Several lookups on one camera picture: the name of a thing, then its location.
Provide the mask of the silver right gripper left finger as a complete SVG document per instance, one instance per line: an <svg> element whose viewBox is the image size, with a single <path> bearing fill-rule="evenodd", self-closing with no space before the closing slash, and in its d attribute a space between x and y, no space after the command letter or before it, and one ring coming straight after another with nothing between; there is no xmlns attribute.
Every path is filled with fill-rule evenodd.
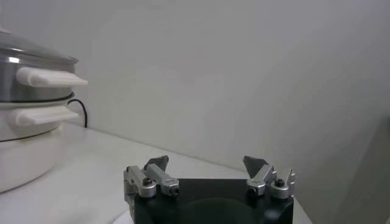
<svg viewBox="0 0 390 224"><path fill-rule="evenodd" d="M143 167L128 166L123 172L127 203L177 203L180 182L166 173L169 157L151 158Z"/></svg>

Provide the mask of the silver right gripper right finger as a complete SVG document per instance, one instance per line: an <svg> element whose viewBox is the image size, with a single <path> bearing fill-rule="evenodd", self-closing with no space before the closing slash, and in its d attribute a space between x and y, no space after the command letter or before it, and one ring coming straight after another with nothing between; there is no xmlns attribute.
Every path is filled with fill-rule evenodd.
<svg viewBox="0 0 390 224"><path fill-rule="evenodd" d="M244 156L243 163L249 174L246 181L249 198L269 194L272 198L284 200L294 196L296 173L292 169L289 169L284 177L279 177L274 166L264 159Z"/></svg>

